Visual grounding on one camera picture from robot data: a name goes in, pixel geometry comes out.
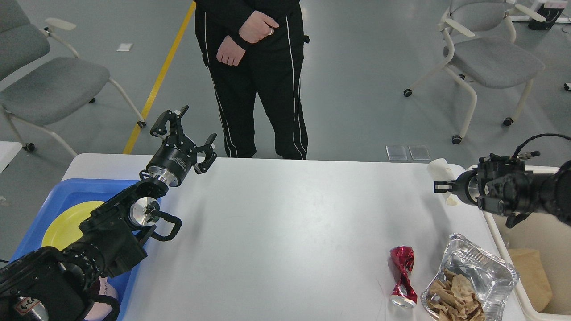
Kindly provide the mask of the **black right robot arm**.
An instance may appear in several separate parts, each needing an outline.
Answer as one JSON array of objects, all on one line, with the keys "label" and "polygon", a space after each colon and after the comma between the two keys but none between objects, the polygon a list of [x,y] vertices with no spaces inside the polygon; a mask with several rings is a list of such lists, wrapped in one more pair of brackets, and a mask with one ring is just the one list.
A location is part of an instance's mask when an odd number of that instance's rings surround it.
[{"label": "black right robot arm", "polygon": [[490,154],[480,158],[476,167],[456,179],[435,181],[435,193],[451,193],[465,204],[487,213],[505,217],[513,228],[532,213],[551,214],[571,224],[571,163],[565,162],[556,173],[527,170],[525,161],[540,152],[522,153],[519,145],[513,155]]}]

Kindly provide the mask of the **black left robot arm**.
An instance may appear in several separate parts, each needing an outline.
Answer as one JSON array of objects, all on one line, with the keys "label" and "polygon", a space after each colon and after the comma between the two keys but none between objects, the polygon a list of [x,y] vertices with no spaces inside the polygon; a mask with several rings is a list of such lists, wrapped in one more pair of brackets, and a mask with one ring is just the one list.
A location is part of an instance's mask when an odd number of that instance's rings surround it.
[{"label": "black left robot arm", "polygon": [[205,173],[217,157],[216,134],[202,146],[184,134],[187,110],[159,116],[149,132],[162,144],[140,180],[92,210],[78,226],[78,240],[63,250],[41,247],[2,268],[3,321],[85,321],[96,303],[110,307],[105,321],[118,319],[119,301],[92,287],[100,277],[120,276],[144,260],[149,238],[165,242],[177,236],[181,219],[161,211],[158,199],[181,185],[191,169]]}]

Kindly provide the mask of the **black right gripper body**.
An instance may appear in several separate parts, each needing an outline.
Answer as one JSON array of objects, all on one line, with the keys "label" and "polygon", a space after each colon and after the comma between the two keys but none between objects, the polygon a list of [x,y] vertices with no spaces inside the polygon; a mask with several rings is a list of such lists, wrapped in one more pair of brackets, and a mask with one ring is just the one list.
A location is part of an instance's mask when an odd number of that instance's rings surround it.
[{"label": "black right gripper body", "polygon": [[468,170],[451,181],[451,193],[456,195],[465,204],[477,205],[480,196],[477,182],[477,171]]}]

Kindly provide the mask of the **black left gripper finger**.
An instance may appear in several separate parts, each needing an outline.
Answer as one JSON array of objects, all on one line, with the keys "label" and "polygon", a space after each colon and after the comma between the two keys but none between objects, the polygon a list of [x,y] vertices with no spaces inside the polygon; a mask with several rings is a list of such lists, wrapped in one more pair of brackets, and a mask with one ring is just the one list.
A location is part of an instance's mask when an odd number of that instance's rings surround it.
[{"label": "black left gripper finger", "polygon": [[161,138],[163,144],[171,148],[178,150],[194,149],[194,141],[184,134],[181,123],[181,118],[188,109],[189,106],[185,105],[180,111],[166,110],[163,112],[155,124],[151,126],[150,135]]},{"label": "black left gripper finger", "polygon": [[208,169],[212,166],[213,162],[216,160],[217,154],[214,147],[214,141],[216,137],[217,134],[212,133],[210,136],[208,136],[204,145],[192,149],[192,152],[196,155],[204,154],[204,160],[202,162],[196,162],[193,164],[194,171],[197,174],[207,172]]}]

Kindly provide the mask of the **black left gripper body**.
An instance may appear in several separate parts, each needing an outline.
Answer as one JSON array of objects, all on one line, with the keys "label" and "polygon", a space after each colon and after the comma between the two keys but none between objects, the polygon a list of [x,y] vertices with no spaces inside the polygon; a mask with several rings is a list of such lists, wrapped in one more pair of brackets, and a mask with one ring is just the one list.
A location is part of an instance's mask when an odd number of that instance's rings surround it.
[{"label": "black left gripper body", "polygon": [[163,144],[146,166],[146,173],[168,187],[178,187],[197,163],[196,148],[193,145],[179,150],[175,146]]}]

